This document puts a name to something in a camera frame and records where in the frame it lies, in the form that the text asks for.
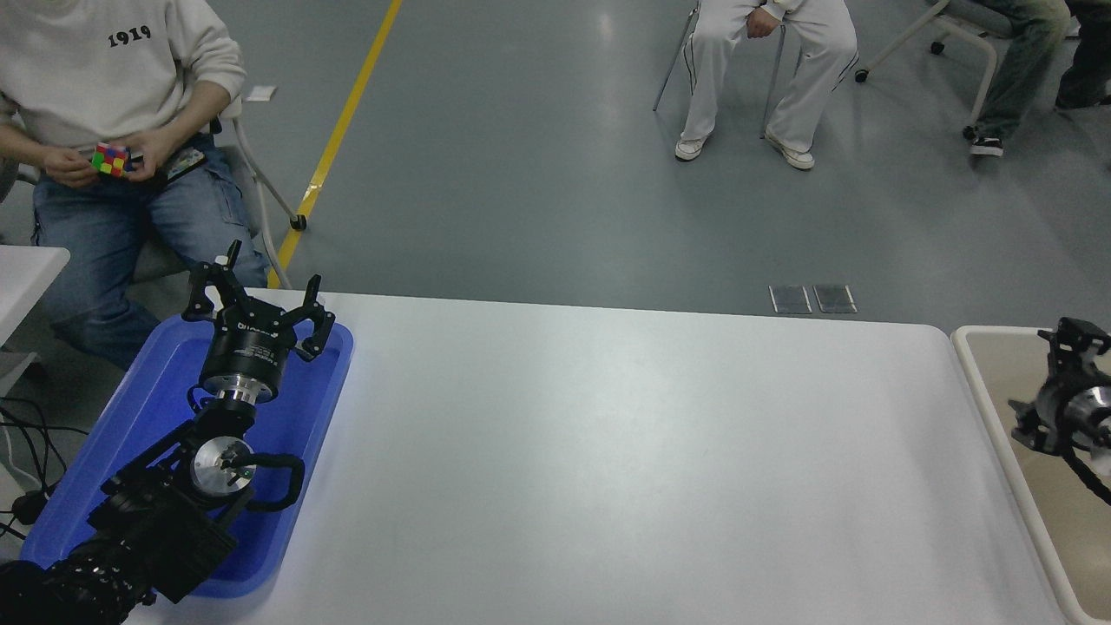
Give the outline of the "person's left hand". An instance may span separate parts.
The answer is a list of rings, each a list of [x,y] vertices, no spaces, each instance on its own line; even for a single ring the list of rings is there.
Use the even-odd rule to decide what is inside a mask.
[[[118,140],[120,147],[126,147],[132,157],[141,155],[138,165],[132,165],[124,174],[126,181],[144,182],[156,177],[159,167],[174,154],[183,140],[176,135],[170,127],[151,129],[122,137]]]

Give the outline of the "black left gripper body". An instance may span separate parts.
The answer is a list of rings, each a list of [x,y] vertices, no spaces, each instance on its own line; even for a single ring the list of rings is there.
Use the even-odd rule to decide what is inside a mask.
[[[286,309],[270,304],[239,304],[217,312],[200,385],[216,395],[234,377],[252,379],[260,396],[277,396],[296,341],[296,331],[283,316]]]

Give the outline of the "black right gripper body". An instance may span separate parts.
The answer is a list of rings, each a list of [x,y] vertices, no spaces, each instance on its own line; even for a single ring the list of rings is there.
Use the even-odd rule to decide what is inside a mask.
[[[1073,419],[1067,416],[1068,405],[1080,392],[1079,387],[1063,385],[1040,389],[1040,417],[1048,430],[1045,452],[1050,456],[1064,456],[1074,450],[1084,450],[1084,443],[1075,438],[1078,427]]]

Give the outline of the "person's right hand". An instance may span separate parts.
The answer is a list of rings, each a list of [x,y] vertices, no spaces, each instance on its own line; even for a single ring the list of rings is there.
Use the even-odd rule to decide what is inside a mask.
[[[96,185],[99,173],[78,150],[63,147],[43,147],[38,167],[52,181],[73,189]]]

